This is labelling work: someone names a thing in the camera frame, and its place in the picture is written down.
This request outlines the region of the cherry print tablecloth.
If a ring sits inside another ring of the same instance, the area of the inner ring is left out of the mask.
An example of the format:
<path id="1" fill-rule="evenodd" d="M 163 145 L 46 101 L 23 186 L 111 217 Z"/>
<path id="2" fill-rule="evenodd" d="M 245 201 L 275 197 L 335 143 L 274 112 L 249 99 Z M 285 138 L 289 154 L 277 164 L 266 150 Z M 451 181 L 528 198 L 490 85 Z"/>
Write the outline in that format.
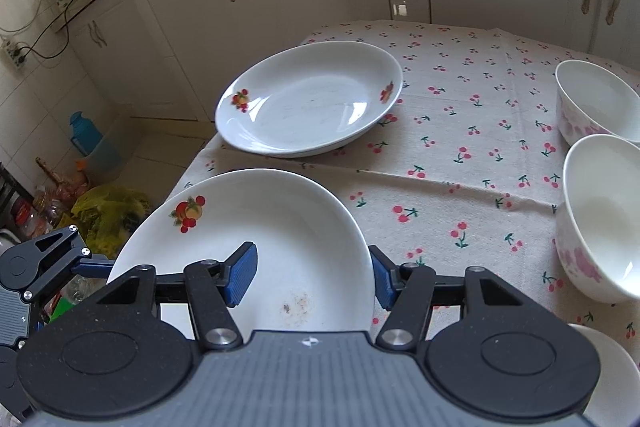
<path id="1" fill-rule="evenodd" d="M 308 159 L 265 158 L 210 140 L 178 182 L 271 167 L 333 192 L 370 244 L 442 274 L 484 265 L 561 319 L 639 352 L 639 308 L 582 295 L 561 268 L 554 218 L 567 146 L 554 71 L 574 52 L 502 29 L 390 20 L 322 26 L 309 42 L 374 44 L 397 58 L 404 87 L 362 138 Z"/>

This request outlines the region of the wall power socket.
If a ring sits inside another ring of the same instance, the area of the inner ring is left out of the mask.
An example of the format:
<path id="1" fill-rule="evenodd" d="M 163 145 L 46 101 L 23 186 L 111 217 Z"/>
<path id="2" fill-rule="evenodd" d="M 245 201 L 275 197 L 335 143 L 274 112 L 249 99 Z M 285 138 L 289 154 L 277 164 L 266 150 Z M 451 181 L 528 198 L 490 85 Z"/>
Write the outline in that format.
<path id="1" fill-rule="evenodd" d="M 17 70 L 25 64 L 25 54 L 21 46 L 10 38 L 2 38 L 1 49 L 6 60 Z"/>

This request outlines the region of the yellow plastic bag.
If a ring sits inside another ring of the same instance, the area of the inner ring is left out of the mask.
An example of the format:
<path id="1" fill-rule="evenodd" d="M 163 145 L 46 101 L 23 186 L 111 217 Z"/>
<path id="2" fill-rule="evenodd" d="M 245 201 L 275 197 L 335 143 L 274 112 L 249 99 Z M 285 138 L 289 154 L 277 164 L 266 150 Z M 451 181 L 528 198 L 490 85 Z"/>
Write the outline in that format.
<path id="1" fill-rule="evenodd" d="M 90 251 L 115 260 L 150 213 L 145 194 L 126 187 L 100 185 L 76 200 L 70 217 Z"/>

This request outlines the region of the clear plastic storage box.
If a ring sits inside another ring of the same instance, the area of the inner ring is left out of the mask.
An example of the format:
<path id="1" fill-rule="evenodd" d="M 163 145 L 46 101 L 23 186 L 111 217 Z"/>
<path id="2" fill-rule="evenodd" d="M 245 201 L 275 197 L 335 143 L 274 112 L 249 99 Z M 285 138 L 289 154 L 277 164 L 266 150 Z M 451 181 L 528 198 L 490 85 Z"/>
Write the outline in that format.
<path id="1" fill-rule="evenodd" d="M 91 183 L 100 185 L 115 181 L 134 155 L 140 140 L 137 125 L 127 116 L 119 117 L 82 163 Z"/>

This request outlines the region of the white bowl pink flowers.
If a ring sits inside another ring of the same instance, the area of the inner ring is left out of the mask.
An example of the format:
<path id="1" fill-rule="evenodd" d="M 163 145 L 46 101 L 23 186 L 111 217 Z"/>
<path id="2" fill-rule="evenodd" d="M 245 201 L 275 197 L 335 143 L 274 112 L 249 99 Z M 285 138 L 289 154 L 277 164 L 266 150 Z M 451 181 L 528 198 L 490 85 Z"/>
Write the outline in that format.
<path id="1" fill-rule="evenodd" d="M 555 67 L 559 130 L 568 146 L 592 134 L 639 144 L 639 95 L 617 75 L 587 61 Z"/>
<path id="2" fill-rule="evenodd" d="M 556 210 L 561 265 L 599 303 L 639 299 L 639 147 L 607 134 L 578 140 L 563 165 Z"/>

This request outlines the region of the white plate with fruit print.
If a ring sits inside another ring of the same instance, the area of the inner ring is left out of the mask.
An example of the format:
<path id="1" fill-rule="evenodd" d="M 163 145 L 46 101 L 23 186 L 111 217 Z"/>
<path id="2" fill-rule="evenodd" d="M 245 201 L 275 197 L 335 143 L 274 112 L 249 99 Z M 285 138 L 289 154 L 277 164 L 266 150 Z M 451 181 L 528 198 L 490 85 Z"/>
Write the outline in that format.
<path id="1" fill-rule="evenodd" d="M 374 275 L 366 240 L 339 199 L 292 172 L 228 172 L 172 196 L 132 234 L 110 277 L 135 265 L 180 273 L 193 262 L 224 261 L 245 242 L 257 248 L 257 272 L 230 311 L 244 338 L 256 329 L 370 329 Z"/>

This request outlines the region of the blue plastic jug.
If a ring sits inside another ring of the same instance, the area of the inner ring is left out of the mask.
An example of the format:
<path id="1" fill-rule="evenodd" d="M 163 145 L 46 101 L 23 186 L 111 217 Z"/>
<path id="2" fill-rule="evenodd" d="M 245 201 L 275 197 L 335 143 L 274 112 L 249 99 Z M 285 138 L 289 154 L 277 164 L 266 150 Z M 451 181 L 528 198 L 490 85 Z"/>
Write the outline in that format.
<path id="1" fill-rule="evenodd" d="M 81 112 L 70 115 L 70 127 L 72 127 L 70 142 L 84 156 L 89 156 L 103 139 L 103 134 L 93 121 L 82 116 Z"/>

